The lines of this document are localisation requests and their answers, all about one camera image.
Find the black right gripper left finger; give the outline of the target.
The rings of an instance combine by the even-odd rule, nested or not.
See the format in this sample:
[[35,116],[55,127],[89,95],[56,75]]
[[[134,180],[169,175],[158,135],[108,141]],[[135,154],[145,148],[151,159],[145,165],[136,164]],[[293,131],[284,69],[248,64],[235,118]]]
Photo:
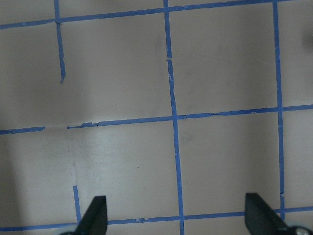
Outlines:
[[105,196],[95,196],[75,229],[76,235],[105,235],[108,228]]

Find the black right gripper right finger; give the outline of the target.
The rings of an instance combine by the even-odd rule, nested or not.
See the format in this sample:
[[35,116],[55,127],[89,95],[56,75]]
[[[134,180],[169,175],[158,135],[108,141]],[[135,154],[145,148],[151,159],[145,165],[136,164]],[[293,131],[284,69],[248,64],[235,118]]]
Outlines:
[[287,235],[288,226],[257,193],[245,195],[245,225],[251,235]]

